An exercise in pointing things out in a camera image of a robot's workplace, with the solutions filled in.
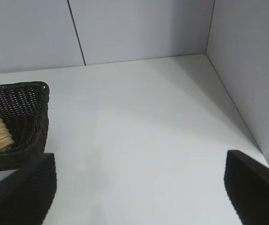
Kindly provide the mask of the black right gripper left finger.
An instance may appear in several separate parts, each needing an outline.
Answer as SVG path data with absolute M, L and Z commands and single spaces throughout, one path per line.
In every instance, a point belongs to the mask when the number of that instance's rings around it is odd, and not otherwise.
M 0 225 L 41 225 L 57 190 L 55 157 L 32 158 L 0 181 Z

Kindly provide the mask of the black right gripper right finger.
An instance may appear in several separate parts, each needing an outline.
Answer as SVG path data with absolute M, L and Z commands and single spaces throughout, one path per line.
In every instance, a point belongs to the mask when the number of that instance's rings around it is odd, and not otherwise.
M 224 186 L 242 224 L 269 225 L 269 168 L 239 150 L 229 150 Z

